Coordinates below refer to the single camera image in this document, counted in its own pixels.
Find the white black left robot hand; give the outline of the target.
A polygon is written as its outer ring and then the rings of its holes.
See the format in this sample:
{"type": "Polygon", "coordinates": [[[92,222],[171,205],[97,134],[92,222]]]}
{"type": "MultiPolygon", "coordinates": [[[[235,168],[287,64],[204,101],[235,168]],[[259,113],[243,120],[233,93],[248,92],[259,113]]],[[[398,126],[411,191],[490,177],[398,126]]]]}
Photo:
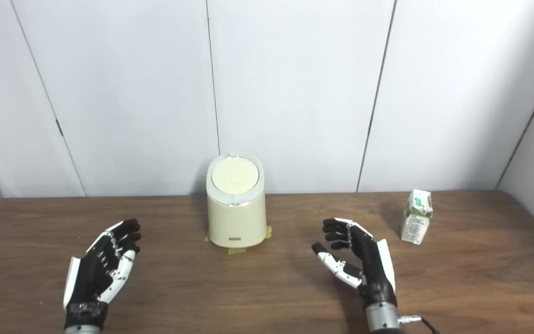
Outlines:
{"type": "Polygon", "coordinates": [[[83,257],[72,257],[65,283],[63,308],[66,334],[99,334],[110,303],[124,288],[135,264],[142,237],[137,219],[104,230],[83,257]]]}

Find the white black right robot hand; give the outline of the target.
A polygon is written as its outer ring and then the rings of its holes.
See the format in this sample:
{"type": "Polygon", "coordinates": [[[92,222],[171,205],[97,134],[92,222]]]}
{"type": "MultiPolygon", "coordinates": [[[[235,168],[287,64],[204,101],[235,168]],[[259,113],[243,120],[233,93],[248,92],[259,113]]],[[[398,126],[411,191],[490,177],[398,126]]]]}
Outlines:
{"type": "Polygon", "coordinates": [[[384,268],[383,253],[370,232],[346,218],[326,218],[322,222],[322,231],[331,249],[349,249],[360,260],[361,267],[358,268],[339,259],[321,243],[312,245],[318,260],[337,279],[358,290],[365,307],[382,303],[398,306],[394,285],[384,268]]]}

